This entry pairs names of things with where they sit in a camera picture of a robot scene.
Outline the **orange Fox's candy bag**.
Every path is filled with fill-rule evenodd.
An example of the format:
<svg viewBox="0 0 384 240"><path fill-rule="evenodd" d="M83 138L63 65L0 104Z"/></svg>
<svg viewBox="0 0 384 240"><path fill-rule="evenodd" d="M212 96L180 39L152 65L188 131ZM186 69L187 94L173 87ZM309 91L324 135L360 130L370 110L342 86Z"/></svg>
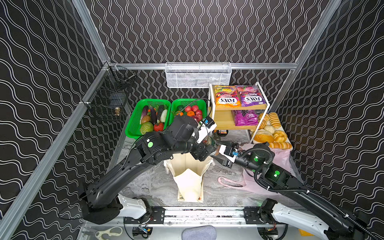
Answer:
<svg viewBox="0 0 384 240"><path fill-rule="evenodd" d="M237 108L241 106L235 86L214 86L215 102L218 106Z"/></svg>

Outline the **cream canvas tote bag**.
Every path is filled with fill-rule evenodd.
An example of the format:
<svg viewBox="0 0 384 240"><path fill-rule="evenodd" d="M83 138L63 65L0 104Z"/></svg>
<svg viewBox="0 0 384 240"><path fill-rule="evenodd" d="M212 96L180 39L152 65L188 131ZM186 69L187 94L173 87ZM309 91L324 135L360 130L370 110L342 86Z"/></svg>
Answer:
<svg viewBox="0 0 384 240"><path fill-rule="evenodd" d="M204 201L204 174L211 165L212 157L204 161L195 160L190 154L174 154L163 162L166 172L171 173L178 187L178 201L202 203Z"/></svg>

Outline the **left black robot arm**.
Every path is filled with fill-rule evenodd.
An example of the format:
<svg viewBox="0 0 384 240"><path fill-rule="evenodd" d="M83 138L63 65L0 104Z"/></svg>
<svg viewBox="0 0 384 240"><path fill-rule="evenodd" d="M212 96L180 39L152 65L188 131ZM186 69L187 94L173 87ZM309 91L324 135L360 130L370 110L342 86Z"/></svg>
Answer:
<svg viewBox="0 0 384 240"><path fill-rule="evenodd" d="M176 154L191 154L195 160L204 161L217 148L216 144L203 142L216 126L210 117L199 124L192 117L176 116L165 130L144 134L105 176L83 186L80 195L83 220L102 225L122 216L147 223L152 215L148 201L124 198L119 192L140 174L173 159Z"/></svg>

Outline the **purple candy bag shelf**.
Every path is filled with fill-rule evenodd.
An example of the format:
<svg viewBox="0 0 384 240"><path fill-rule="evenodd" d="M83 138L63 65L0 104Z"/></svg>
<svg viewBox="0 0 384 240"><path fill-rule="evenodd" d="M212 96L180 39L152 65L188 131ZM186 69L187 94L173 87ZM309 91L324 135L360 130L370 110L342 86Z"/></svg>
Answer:
<svg viewBox="0 0 384 240"><path fill-rule="evenodd" d="M232 111L235 126L256 126L259 123L258 114L254 110Z"/></svg>

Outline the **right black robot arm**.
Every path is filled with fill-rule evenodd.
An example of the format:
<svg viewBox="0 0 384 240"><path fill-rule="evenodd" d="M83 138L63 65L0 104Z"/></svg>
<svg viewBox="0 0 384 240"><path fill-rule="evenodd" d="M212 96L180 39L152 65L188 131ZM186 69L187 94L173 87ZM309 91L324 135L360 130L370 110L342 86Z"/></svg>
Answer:
<svg viewBox="0 0 384 240"><path fill-rule="evenodd" d="M285 196L309 211L304 213L267 199L259 207L261 222L293 226L322 240L379 239L368 230L366 214L343 210L306 187L289 171L274 164L276 155L268 143L256 144L241 151L238 144L229 141L218 142L215 147L216 154L224 157L222 165L229 168L239 165L250 170L254 181L262 189Z"/></svg>

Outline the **green drink can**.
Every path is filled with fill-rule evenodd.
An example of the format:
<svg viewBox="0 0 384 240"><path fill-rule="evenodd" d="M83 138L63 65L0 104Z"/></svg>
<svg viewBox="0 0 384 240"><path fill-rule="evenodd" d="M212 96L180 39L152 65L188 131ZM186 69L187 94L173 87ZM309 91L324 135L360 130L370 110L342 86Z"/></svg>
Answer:
<svg viewBox="0 0 384 240"><path fill-rule="evenodd" d="M204 143L205 143L206 146L212 146L212 147L215 147L215 148L217 147L216 140L213 137L211 137L211 136L206 137L206 139L204 140Z"/></svg>

